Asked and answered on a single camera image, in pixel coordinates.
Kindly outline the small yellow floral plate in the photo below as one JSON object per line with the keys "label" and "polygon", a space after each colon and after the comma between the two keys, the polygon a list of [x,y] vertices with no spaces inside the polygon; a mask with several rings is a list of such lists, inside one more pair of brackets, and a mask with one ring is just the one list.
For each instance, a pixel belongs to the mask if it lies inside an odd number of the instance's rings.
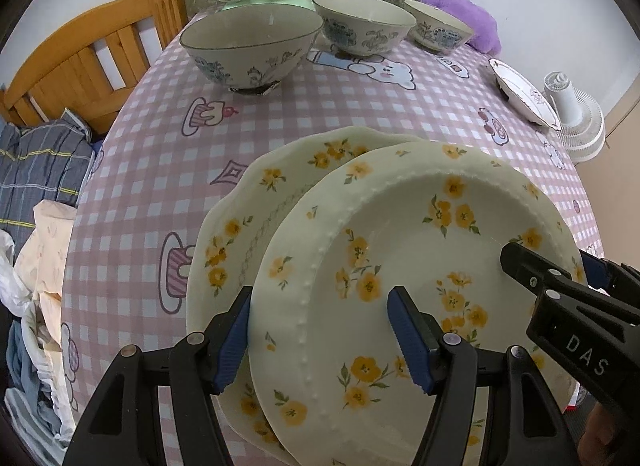
{"label": "small yellow floral plate", "polygon": [[408,142],[331,171],[274,232],[248,315],[248,362],[268,423],[299,465],[408,465],[436,400],[439,343],[533,356],[566,406],[575,380],[526,334],[536,296],[504,249],[571,278],[584,267],[546,194],[478,149]]}

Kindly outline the white red-rimmed plate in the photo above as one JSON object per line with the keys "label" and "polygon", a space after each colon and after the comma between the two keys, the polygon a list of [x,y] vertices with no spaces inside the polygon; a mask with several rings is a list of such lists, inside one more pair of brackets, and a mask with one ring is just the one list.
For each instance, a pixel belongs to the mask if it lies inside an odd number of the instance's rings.
{"label": "white red-rimmed plate", "polygon": [[518,70],[502,60],[491,58],[489,67],[499,88],[508,96],[508,102],[527,121],[555,131],[561,130],[561,122],[548,100]]}

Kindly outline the small blue floral bowl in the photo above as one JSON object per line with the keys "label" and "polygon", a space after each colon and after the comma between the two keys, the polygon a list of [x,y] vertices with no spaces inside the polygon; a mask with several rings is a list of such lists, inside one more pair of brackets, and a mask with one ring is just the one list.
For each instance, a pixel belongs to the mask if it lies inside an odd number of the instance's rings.
{"label": "small blue floral bowl", "polygon": [[409,38],[432,52],[450,53],[474,36],[474,30],[467,24],[437,7],[405,0],[404,9],[416,18]]}

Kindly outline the medium blue floral bowl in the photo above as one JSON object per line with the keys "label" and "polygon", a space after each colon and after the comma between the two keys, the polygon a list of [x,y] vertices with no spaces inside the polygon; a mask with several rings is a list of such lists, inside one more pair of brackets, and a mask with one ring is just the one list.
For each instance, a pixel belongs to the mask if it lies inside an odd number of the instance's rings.
{"label": "medium blue floral bowl", "polygon": [[323,34],[341,51],[360,57],[392,51],[416,25],[403,8],[383,0],[312,0]]}

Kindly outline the large blue floral bowl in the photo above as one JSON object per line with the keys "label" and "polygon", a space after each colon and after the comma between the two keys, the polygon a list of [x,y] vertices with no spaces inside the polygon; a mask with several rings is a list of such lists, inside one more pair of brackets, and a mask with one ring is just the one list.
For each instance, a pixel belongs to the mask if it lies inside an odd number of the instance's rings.
{"label": "large blue floral bowl", "polygon": [[179,43],[209,81],[254,90],[288,77],[306,59],[322,25],[308,8],[250,4],[191,22]]}

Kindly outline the white standing fan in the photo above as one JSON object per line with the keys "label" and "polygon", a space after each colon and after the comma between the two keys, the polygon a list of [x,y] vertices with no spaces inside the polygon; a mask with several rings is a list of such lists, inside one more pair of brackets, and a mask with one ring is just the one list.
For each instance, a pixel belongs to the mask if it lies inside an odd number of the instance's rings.
{"label": "white standing fan", "polygon": [[597,100],[575,88],[562,71],[544,77],[544,94],[560,119],[560,141],[572,163],[596,158],[605,142],[604,114]]}

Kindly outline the white clothes pile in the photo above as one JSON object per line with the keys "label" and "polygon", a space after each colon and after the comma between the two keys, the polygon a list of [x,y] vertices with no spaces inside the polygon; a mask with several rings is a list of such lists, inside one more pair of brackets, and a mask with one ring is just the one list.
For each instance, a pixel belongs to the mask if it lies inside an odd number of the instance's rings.
{"label": "white clothes pile", "polygon": [[38,465],[59,465],[76,428],[77,403],[63,362],[62,289],[76,209],[43,199],[35,228],[19,246],[1,232],[1,305],[16,319],[4,351],[9,368],[2,401]]}

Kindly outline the large yellow floral plate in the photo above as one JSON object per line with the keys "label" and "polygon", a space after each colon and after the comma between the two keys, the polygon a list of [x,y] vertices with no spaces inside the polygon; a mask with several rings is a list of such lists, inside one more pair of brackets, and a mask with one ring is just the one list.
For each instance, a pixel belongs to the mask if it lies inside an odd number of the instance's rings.
{"label": "large yellow floral plate", "polygon": [[[410,134],[346,127],[302,137],[258,157],[206,215],[198,233],[186,289],[186,330],[205,329],[215,315],[228,311],[243,286],[254,283],[272,235],[326,174],[365,152],[416,139]],[[247,356],[217,402],[220,415],[246,445],[262,450],[252,460],[249,452],[240,452],[230,441],[235,464],[296,463],[262,412]]]}

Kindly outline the purple plush toy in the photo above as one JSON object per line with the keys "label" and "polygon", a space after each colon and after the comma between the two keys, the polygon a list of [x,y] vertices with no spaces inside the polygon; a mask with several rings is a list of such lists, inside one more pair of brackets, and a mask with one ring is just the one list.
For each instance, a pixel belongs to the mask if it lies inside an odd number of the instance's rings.
{"label": "purple plush toy", "polygon": [[498,22],[488,10],[471,0],[419,0],[460,19],[474,34],[468,43],[477,52],[497,56],[502,51]]}

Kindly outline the blue plaid bedding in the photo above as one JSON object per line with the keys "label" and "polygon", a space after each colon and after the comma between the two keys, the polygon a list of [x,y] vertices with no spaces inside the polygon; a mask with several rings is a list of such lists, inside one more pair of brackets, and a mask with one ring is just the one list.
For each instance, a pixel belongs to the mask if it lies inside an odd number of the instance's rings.
{"label": "blue plaid bedding", "polygon": [[1,228],[20,252],[41,200],[75,207],[94,163],[92,130],[66,109],[58,120],[19,128],[1,122]]}

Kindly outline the pink checkered tablecloth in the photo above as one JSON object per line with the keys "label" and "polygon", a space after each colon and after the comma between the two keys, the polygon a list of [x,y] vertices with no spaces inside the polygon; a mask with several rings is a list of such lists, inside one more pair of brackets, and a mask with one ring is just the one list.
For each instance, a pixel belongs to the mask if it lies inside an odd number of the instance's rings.
{"label": "pink checkered tablecloth", "polygon": [[78,201],[62,313],[75,415],[124,345],[154,350],[186,334],[198,233],[248,166],[346,127],[482,148],[554,201],[579,248],[602,253],[587,193],[559,139],[503,100],[487,58],[472,48],[440,57],[407,41],[349,59],[319,40],[277,88],[241,95],[209,82],[172,42],[117,116]]}

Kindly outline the wooden bed frame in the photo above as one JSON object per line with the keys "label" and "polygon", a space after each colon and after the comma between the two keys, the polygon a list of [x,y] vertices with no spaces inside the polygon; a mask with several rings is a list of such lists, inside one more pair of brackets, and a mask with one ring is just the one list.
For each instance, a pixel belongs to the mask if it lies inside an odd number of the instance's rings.
{"label": "wooden bed frame", "polygon": [[114,0],[66,22],[1,92],[1,118],[36,127],[68,109],[106,133],[150,69],[138,30],[148,18],[166,48],[188,22],[186,0]]}

